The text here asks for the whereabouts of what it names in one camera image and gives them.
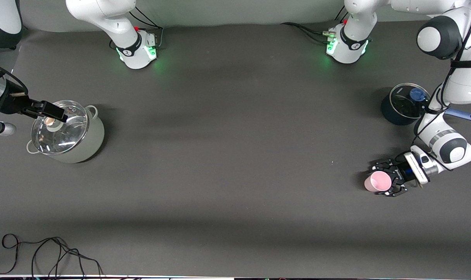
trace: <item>pink cup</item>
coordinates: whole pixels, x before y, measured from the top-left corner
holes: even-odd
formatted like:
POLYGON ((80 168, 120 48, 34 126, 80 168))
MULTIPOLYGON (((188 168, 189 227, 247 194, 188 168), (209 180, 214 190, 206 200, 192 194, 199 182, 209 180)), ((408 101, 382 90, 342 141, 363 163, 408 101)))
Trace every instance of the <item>pink cup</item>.
POLYGON ((373 192, 387 191, 391 183, 391 177, 386 172, 376 171, 365 180, 365 188, 373 192))

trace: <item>cable connector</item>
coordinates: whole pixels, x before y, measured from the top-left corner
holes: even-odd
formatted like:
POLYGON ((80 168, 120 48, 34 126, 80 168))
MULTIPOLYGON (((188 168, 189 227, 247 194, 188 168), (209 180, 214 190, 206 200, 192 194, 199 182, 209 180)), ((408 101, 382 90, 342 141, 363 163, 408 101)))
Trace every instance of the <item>cable connector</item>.
POLYGON ((334 31, 322 31, 322 36, 335 38, 335 32, 334 31))

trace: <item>gray table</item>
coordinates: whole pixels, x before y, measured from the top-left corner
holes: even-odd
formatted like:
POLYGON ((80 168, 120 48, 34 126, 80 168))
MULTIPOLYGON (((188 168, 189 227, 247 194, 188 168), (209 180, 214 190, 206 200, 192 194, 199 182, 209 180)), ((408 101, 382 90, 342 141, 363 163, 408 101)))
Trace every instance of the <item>gray table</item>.
MULTIPOLYGON (((96 105, 106 140, 63 164, 27 154, 31 120, 3 116, 19 131, 0 137, 0 240, 58 235, 107 274, 471 279, 471 163, 395 199, 362 187, 413 137, 379 111, 389 87, 432 91, 447 72, 418 51, 420 24, 380 23, 354 65, 290 26, 168 28, 142 70, 104 32, 32 33, 14 73, 34 99, 96 105)), ((448 122, 471 143, 471 122, 448 122)), ((0 246, 0 271, 13 254, 0 246)))

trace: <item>white wall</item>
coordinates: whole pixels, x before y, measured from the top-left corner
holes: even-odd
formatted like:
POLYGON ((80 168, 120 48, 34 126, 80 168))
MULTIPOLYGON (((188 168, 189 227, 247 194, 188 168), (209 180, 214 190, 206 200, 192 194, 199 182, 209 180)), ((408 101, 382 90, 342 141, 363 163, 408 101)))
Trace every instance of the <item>white wall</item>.
MULTIPOLYGON (((137 7, 164 27, 284 21, 317 23, 333 19, 342 5, 342 0, 137 0, 137 7)), ((97 30, 97 27, 73 18, 66 9, 65 0, 21 0, 21 9, 24 24, 30 29, 52 32, 97 30)), ((390 7, 381 8, 377 14, 379 21, 428 19, 395 12, 390 7)), ((133 18, 131 21, 143 26, 133 18)))

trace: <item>cooking pot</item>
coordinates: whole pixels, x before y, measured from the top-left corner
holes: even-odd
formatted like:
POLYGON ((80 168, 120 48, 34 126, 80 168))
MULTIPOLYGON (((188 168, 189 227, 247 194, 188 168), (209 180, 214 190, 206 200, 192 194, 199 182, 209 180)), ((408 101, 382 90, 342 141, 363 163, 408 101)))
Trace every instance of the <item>cooking pot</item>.
POLYGON ((68 116, 66 122, 51 117, 38 117, 26 144, 30 154, 45 154, 62 163, 79 163, 97 152, 104 139, 104 126, 95 106, 85 108, 75 101, 57 101, 68 116))

